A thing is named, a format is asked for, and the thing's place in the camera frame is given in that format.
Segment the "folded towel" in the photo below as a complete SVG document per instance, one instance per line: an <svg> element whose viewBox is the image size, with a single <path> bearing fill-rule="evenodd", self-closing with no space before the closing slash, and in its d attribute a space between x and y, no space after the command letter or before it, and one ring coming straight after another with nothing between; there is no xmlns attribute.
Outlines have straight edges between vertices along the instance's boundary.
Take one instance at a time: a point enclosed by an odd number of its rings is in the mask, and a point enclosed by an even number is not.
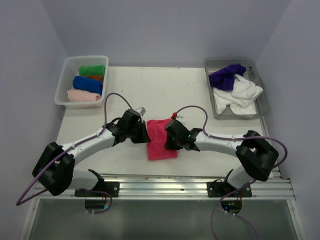
<svg viewBox="0 0 320 240"><path fill-rule="evenodd" d="M210 86L223 91L232 91L234 89L235 74L243 76L246 70L239 63L222 68L209 75Z"/></svg>
<svg viewBox="0 0 320 240"><path fill-rule="evenodd" d="M88 79L94 79L94 80L98 80L100 82L103 82L104 81L104 77L103 76L100 76L100 75L89 75L89 76L84 76Z"/></svg>
<svg viewBox="0 0 320 240"><path fill-rule="evenodd" d="M167 141L167 132L165 126L171 121L171 118L164 120L149 120L146 122L146 130L151 139L151 142L146 144L148 152L148 159L164 160L175 159L178 157L177 150L170 150L165 148Z"/></svg>
<svg viewBox="0 0 320 240"><path fill-rule="evenodd" d="M222 91L213 88L216 104L216 112L221 114L230 105L236 115L254 115L257 113L254 101L263 92L263 89L252 81L245 79L239 74L234 75L233 91Z"/></svg>
<svg viewBox="0 0 320 240"><path fill-rule="evenodd" d="M84 76L75 76L73 79L73 87L102 96L102 83L98 80L93 80Z"/></svg>
<svg viewBox="0 0 320 240"><path fill-rule="evenodd" d="M103 65L85 65L79 67L80 76L90 76L90 75L105 75L105 66Z"/></svg>
<svg viewBox="0 0 320 240"><path fill-rule="evenodd" d="M92 93L79 89L71 89L66 92L70 102L95 102L101 99L98 93Z"/></svg>

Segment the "white wall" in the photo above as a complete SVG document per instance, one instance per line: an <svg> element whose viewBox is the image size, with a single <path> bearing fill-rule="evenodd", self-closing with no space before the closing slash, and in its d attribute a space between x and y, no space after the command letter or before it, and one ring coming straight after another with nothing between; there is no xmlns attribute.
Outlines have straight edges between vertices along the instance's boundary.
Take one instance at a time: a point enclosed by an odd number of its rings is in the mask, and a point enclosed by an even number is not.
<svg viewBox="0 0 320 240"><path fill-rule="evenodd" d="M64 114L53 100L67 55L39 0L2 2L0 32L0 238L16 240L29 206L16 201Z"/></svg>
<svg viewBox="0 0 320 240"><path fill-rule="evenodd" d="M258 59L290 0L42 0L70 56L116 66L203 67Z"/></svg>
<svg viewBox="0 0 320 240"><path fill-rule="evenodd" d="M271 105L272 136L289 150L292 180L308 239L320 239L320 4L292 0L257 61Z"/></svg>

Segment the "plastic basket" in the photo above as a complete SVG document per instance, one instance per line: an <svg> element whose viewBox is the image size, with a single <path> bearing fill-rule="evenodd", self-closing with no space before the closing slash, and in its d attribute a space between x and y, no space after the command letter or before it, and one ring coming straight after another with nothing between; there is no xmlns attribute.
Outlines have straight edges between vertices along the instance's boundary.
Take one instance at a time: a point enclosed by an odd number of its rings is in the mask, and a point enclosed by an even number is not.
<svg viewBox="0 0 320 240"><path fill-rule="evenodd" d="M56 87L54 102L57 105L64 105L70 109L100 108L104 104L106 96L106 83L109 59L107 56L72 56L68 57L63 64L58 86ZM78 69L84 65L104 65L104 78L102 96L98 101L70 102L67 91L73 88L73 80L79 75Z"/></svg>
<svg viewBox="0 0 320 240"><path fill-rule="evenodd" d="M204 60L204 69L206 72L206 80L209 88L209 97L211 101L213 116L221 120L250 120L258 119L270 113L270 106L265 91L263 91L254 101L256 114L253 115L235 115L229 106L221 113L217 113L217 106L214 97L213 87L210 86L209 75L227 67L231 64L241 64L246 67L244 77L254 82L257 86L264 89L263 83L259 77L255 62L249 57L209 57Z"/></svg>

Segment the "white table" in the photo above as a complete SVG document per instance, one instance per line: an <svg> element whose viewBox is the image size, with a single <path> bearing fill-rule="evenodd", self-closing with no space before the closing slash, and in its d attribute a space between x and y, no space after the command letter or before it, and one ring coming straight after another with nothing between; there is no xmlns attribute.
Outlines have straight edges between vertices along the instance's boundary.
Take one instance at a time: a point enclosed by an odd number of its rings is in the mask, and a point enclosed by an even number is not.
<svg viewBox="0 0 320 240"><path fill-rule="evenodd" d="M122 94L133 108L145 107L144 120L166 119L186 105L199 105L209 115L206 130L219 134L245 134L248 130L263 134L261 121L216 120L213 117L206 73L203 68L109 67L107 93ZM107 103L108 121L121 117L127 105L117 96ZM92 134L104 123L104 109L66 109L57 143L65 144ZM185 109L179 115L186 127L202 128L205 119L199 109ZM180 150L178 158L148 161L145 144L130 140L104 149L76 166L101 174L214 176L223 177L240 165L236 157L212 151Z"/></svg>

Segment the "blue towel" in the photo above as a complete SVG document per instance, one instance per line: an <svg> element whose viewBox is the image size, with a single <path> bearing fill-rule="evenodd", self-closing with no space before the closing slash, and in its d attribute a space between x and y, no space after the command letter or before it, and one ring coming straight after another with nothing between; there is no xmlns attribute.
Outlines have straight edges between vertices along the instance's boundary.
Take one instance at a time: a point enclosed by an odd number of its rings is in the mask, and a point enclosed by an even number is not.
<svg viewBox="0 0 320 240"><path fill-rule="evenodd" d="M102 83L98 80L94 80L84 76L75 76L73 79L73 87L75 89L100 94L100 96L102 96Z"/></svg>

